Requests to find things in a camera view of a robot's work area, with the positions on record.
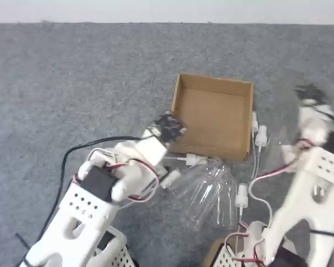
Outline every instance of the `electrical wire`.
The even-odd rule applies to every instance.
[[[155,169],[153,167],[151,167],[149,164],[145,163],[144,161],[140,160],[140,159],[130,159],[129,161],[136,161],[142,165],[145,166],[146,169],[148,169],[150,172],[152,172],[155,176],[154,181],[151,182],[151,184],[148,186],[148,188],[150,188],[151,186],[153,186],[149,191],[148,188],[145,189],[145,196],[143,197],[134,197],[134,196],[128,196],[127,198],[133,202],[139,202],[139,203],[144,203],[149,201],[156,193],[157,188],[160,185],[160,180],[159,180],[159,176],[158,173],[155,171]]]
[[[255,179],[255,177],[257,177],[258,175],[258,171],[260,169],[260,156],[261,156],[261,147],[258,148],[258,151],[257,151],[257,159],[256,159],[256,171],[255,171],[255,174],[254,176],[252,177],[252,179]]]
[[[251,139],[252,139],[252,154],[253,154],[253,157],[254,157],[254,166],[253,166],[252,174],[251,174],[251,180],[252,180],[252,179],[254,179],[254,176],[255,176],[256,164],[257,164],[254,132],[251,133]]]
[[[244,222],[244,221],[240,221],[240,222],[239,222],[239,225],[240,225],[242,228],[244,228],[244,229],[247,229],[247,227],[248,227],[247,223]]]
[[[334,122],[334,115],[332,114],[329,114],[329,113],[326,113],[324,111],[321,111],[319,109],[317,109],[317,107],[315,105],[303,105],[302,107],[311,107],[313,108],[316,112],[320,113],[320,114],[323,114],[325,116],[327,116],[329,119],[331,119],[333,122]]]
[[[317,235],[326,235],[331,236],[334,238],[334,233],[328,232],[328,231],[319,231],[319,230],[310,230],[311,234],[317,234]]]
[[[249,234],[248,233],[241,233],[241,232],[234,232],[234,233],[231,233],[229,235],[227,235],[227,237],[225,238],[224,240],[224,247],[225,247],[225,250],[226,252],[230,255],[230,257],[232,257],[232,255],[230,254],[229,250],[227,249],[227,244],[228,244],[228,239],[231,238],[232,236],[242,236],[242,237],[248,237]],[[258,259],[255,259],[255,258],[236,258],[236,257],[233,257],[232,258],[233,260],[235,261],[240,261],[242,263],[263,263],[263,261],[261,260],[258,260]]]

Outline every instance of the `cardboard box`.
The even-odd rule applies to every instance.
[[[170,151],[243,160],[250,150],[252,103],[250,82],[179,74],[172,113],[188,129]]]

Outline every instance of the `gray carpet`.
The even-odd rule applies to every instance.
[[[32,244],[53,203],[64,152],[113,135],[140,135],[171,105],[176,74],[203,73],[251,81],[259,120],[291,135],[297,122],[295,85],[313,82],[334,105],[334,26],[220,24],[0,25],[0,266],[13,266]],[[68,160],[68,176],[88,150]],[[248,181],[246,162],[230,162]],[[256,194],[277,208],[290,176],[261,183]],[[223,231],[199,233],[180,222],[167,192],[118,214],[141,266],[196,266]],[[245,221],[266,221],[251,202]],[[302,256],[309,249],[301,223],[289,233]],[[330,266],[334,266],[334,256]]]

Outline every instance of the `white plastic cap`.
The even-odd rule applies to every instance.
[[[196,154],[187,153],[185,157],[185,164],[187,166],[199,165],[199,164],[206,164],[207,158],[204,156],[199,156]]]
[[[249,198],[247,196],[247,184],[239,184],[238,194],[235,199],[235,206],[239,208],[247,208]]]
[[[257,115],[256,111],[252,112],[252,132],[258,131],[258,121],[257,121]]]
[[[255,138],[255,145],[257,145],[259,148],[266,146],[267,144],[267,126],[266,125],[260,125],[258,128],[258,133]]]
[[[161,182],[161,187],[166,189],[169,187],[178,177],[180,176],[180,171],[178,169],[171,171],[165,179]]]

